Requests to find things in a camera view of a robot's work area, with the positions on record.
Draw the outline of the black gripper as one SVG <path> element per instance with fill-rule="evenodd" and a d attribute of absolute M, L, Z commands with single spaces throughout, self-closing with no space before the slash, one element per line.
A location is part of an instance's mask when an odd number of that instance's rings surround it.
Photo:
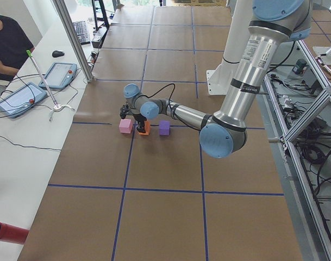
<path fill-rule="evenodd" d="M 144 117 L 141 113 L 138 113 L 138 114 L 134 114 L 134 119 L 135 121 L 138 122 L 137 131 L 139 133 L 145 133 L 146 132 L 145 121 L 147 120 L 147 118 Z"/>

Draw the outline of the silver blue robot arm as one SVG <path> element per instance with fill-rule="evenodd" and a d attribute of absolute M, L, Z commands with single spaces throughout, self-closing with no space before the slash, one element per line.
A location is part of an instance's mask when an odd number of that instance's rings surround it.
<path fill-rule="evenodd" d="M 306 38 L 311 30 L 312 1 L 253 1 L 249 39 L 220 110 L 212 115 L 168 99 L 151 99 L 135 84 L 124 87 L 120 117 L 131 115 L 139 133 L 146 121 L 164 114 L 199 131 L 203 151 L 224 158 L 247 141 L 245 118 L 279 45 Z"/>

